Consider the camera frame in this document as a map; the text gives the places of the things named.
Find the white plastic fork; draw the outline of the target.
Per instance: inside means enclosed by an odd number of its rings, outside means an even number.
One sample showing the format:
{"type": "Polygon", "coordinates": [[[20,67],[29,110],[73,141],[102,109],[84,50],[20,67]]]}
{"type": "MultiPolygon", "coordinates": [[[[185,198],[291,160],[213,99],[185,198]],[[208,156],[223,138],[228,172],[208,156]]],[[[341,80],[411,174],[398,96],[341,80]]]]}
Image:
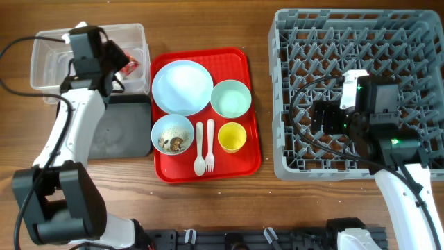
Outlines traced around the white plastic fork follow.
{"type": "Polygon", "coordinates": [[[206,172],[214,171],[215,157],[213,154],[215,122],[213,119],[207,121],[207,155],[205,157],[206,172]]]}

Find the white tissue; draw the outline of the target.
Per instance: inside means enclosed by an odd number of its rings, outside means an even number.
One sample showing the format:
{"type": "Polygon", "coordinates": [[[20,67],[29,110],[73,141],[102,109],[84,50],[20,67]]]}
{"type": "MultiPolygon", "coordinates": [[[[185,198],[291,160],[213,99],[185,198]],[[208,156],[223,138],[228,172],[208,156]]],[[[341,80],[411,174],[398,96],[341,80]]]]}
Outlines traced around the white tissue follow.
{"type": "Polygon", "coordinates": [[[115,74],[115,76],[117,77],[117,79],[118,79],[119,81],[124,81],[124,80],[129,79],[129,75],[130,75],[130,74],[131,74],[131,71],[128,71],[128,70],[122,69],[121,71],[117,72],[117,73],[115,74]]]}

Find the yellow plastic cup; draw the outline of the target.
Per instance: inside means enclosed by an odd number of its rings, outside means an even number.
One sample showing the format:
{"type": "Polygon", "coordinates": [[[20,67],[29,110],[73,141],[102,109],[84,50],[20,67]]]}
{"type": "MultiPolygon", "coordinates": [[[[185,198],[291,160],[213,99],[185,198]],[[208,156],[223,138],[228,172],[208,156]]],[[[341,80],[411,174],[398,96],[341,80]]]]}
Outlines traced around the yellow plastic cup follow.
{"type": "Polygon", "coordinates": [[[218,142],[227,153],[236,153],[247,140],[245,128],[236,122],[228,122],[219,129],[218,142]]]}

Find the mint green bowl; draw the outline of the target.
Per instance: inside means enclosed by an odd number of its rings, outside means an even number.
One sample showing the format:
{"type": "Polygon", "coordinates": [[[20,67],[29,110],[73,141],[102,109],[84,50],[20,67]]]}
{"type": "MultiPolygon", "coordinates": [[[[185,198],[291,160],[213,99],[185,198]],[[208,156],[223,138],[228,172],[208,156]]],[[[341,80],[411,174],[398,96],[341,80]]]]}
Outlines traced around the mint green bowl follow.
{"type": "Polygon", "coordinates": [[[236,119],[246,114],[252,104],[252,95],[247,85],[238,80],[224,80],[212,90],[212,109],[226,119],[236,119]]]}

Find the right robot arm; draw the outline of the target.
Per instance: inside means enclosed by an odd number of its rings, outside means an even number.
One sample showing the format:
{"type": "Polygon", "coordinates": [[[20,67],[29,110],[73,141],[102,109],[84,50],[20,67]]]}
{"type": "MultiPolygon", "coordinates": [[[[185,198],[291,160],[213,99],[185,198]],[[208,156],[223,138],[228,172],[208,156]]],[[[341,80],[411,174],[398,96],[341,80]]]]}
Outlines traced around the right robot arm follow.
{"type": "Polygon", "coordinates": [[[340,100],[313,103],[313,130],[355,144],[384,197],[400,249],[442,249],[427,152],[417,131],[400,128],[398,84],[385,76],[344,75],[342,87],[340,100]]]}

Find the food scraps and rice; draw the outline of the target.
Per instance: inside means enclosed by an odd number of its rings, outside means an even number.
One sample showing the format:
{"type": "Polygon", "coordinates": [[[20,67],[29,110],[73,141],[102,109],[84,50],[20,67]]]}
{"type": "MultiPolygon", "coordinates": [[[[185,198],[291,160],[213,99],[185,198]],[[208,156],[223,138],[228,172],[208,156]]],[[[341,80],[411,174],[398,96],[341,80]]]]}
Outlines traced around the food scraps and rice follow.
{"type": "Polygon", "coordinates": [[[163,152],[175,155],[185,151],[191,144],[191,133],[180,126],[164,129],[158,139],[158,145],[163,152]]]}

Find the red snack wrapper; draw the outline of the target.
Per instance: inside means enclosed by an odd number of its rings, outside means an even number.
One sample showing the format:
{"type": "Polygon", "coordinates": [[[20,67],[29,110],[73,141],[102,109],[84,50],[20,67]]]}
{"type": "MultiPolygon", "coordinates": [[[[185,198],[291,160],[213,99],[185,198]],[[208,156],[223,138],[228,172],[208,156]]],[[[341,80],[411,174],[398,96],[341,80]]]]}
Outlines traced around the red snack wrapper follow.
{"type": "Polygon", "coordinates": [[[132,57],[128,52],[125,52],[128,58],[128,63],[121,69],[125,76],[129,76],[133,71],[139,67],[139,61],[132,57]]]}

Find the light blue small bowl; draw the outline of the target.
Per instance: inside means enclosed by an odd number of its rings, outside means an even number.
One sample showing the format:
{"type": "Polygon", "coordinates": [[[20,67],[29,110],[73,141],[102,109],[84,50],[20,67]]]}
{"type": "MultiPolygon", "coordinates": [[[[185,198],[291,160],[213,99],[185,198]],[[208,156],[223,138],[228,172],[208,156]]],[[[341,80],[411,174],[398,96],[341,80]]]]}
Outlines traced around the light blue small bowl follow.
{"type": "Polygon", "coordinates": [[[194,126],[185,116],[165,115],[154,123],[151,141],[160,153],[168,156],[182,154],[194,141],[194,126]]]}

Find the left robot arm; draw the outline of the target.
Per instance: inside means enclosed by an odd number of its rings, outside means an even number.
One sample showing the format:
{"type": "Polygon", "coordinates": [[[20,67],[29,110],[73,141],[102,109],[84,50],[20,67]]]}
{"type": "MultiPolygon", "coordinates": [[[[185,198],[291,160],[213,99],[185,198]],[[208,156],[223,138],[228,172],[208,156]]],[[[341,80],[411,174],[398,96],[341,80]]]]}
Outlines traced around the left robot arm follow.
{"type": "Polygon", "coordinates": [[[99,26],[69,31],[74,57],[55,97],[60,106],[50,137],[29,169],[15,172],[12,189],[19,205],[14,246],[22,224],[37,245],[74,248],[143,249],[150,244],[140,224],[107,212],[87,173],[96,127],[107,108],[115,74],[129,59],[99,26]]]}

